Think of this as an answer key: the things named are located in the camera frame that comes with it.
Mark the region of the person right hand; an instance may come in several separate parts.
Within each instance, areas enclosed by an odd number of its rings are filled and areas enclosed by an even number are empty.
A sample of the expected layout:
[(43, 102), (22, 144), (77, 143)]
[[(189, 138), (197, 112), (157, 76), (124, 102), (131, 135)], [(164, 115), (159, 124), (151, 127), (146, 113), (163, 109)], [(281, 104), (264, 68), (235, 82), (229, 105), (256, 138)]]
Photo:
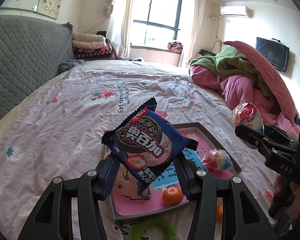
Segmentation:
[(284, 176), (282, 176), (280, 174), (276, 175), (276, 179), (274, 181), (273, 196), (277, 196), (278, 194), (280, 194), (282, 192), (285, 182), (286, 182), (286, 180), (285, 180)]

